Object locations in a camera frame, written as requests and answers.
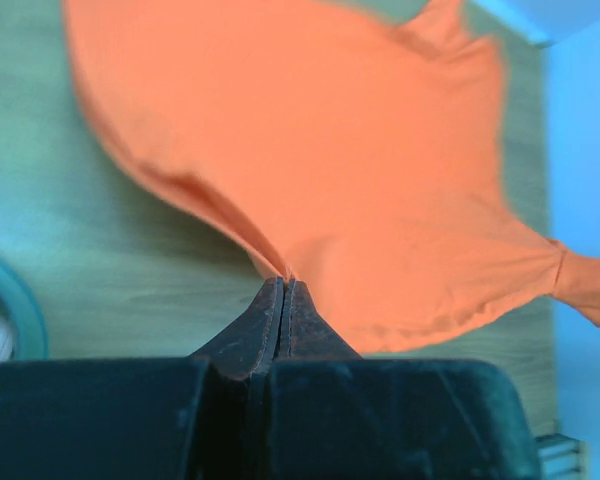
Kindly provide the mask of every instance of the orange fabric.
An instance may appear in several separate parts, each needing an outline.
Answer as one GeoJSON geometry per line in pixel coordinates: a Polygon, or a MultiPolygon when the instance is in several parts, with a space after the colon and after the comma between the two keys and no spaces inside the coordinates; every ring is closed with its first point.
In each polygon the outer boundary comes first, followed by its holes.
{"type": "Polygon", "coordinates": [[[460,0],[390,25],[315,0],[67,0],[76,93],[118,165],[307,282],[362,352],[442,342],[539,295],[600,325],[600,261],[499,182],[504,71],[460,0]]]}

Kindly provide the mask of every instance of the teal bowl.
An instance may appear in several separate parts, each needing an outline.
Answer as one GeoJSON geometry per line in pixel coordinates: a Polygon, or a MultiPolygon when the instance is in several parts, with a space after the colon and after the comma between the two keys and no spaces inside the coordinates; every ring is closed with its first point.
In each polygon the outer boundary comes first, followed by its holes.
{"type": "Polygon", "coordinates": [[[0,314],[16,333],[13,360],[49,357],[47,329],[33,293],[22,279],[0,260],[0,314]]]}

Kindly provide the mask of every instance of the wooden table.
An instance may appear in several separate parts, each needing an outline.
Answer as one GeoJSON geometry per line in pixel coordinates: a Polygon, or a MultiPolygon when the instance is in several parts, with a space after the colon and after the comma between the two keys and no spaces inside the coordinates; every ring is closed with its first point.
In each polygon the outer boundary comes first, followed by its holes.
{"type": "Polygon", "coordinates": [[[0,256],[37,296],[54,357],[186,354],[261,284],[231,242],[103,154],[55,0],[0,0],[0,256]]]}

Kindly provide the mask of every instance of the white wall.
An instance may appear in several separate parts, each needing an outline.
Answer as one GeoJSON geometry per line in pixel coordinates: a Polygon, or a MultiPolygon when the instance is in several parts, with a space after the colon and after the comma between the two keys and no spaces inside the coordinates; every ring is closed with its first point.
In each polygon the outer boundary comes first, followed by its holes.
{"type": "MultiPolygon", "coordinates": [[[[600,256],[600,21],[548,49],[547,97],[553,235],[600,256]]],[[[600,480],[600,330],[562,305],[555,321],[563,430],[600,480]]]]}
{"type": "Polygon", "coordinates": [[[600,0],[484,1],[507,3],[553,41],[564,40],[600,19],[600,0]]]}

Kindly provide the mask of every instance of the blue wall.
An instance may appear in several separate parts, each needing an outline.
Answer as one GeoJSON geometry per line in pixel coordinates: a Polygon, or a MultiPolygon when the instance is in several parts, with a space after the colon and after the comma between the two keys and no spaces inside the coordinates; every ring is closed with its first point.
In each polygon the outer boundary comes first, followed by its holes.
{"type": "MultiPolygon", "coordinates": [[[[600,21],[548,49],[547,101],[553,235],[600,256],[600,21]]],[[[600,480],[600,330],[563,305],[555,322],[563,431],[600,480]]]]}

